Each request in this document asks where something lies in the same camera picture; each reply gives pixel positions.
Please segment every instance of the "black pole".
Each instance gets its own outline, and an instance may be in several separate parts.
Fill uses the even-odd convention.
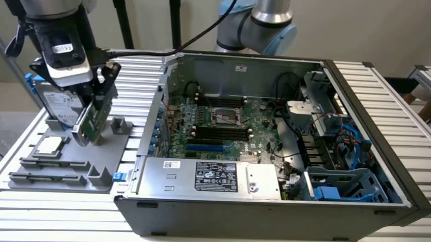
[[[130,23],[128,23],[126,1],[124,0],[112,0],[112,2],[114,2],[115,10],[116,10],[116,15],[119,17],[124,47],[126,47],[126,49],[135,49],[132,31],[130,29]]]
[[[182,0],[170,0],[171,9],[171,31],[172,31],[172,47],[178,49],[182,46]]]

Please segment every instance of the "warning label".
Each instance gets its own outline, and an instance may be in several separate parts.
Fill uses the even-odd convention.
[[[236,164],[196,162],[195,189],[203,192],[236,193]]]

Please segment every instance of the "blue cable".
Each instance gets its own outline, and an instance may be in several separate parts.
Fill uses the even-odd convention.
[[[359,143],[359,131],[355,130],[350,125],[346,125],[346,124],[342,124],[342,123],[338,123],[338,125],[341,125],[341,127],[346,128],[346,129],[349,129],[350,131],[354,132],[357,142]],[[355,145],[355,158],[354,158],[350,170],[355,170],[355,168],[357,168],[357,166],[359,164],[359,154],[361,154],[361,148],[359,148],[359,145]]]

